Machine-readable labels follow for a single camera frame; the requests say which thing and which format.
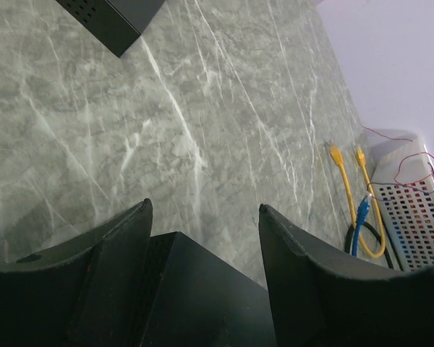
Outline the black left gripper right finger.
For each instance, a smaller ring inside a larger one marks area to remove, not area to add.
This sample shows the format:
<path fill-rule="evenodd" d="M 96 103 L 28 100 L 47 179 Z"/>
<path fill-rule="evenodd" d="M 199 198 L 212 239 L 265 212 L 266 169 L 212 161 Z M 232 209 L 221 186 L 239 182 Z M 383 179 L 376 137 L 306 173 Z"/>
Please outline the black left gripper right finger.
<path fill-rule="evenodd" d="M 366 262 L 270 205 L 258 229 L 279 346 L 434 346 L 434 266 Z"/>

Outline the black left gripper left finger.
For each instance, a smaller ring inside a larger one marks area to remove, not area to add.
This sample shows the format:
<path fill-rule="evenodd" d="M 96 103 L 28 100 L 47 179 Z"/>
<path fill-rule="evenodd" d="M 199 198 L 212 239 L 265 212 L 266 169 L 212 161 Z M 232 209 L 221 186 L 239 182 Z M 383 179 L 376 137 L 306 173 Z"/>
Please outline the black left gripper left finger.
<path fill-rule="evenodd" d="M 152 222 L 143 200 L 69 241 L 0 263 L 0 346 L 128 346 Z"/>

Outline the black network switch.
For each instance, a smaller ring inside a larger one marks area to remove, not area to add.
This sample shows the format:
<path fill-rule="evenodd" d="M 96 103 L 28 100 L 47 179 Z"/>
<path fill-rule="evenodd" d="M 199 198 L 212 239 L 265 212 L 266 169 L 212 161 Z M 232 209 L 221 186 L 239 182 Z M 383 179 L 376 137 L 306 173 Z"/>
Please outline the black network switch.
<path fill-rule="evenodd" d="M 128 346 L 275 346 L 268 291 L 181 232 L 150 239 Z"/>

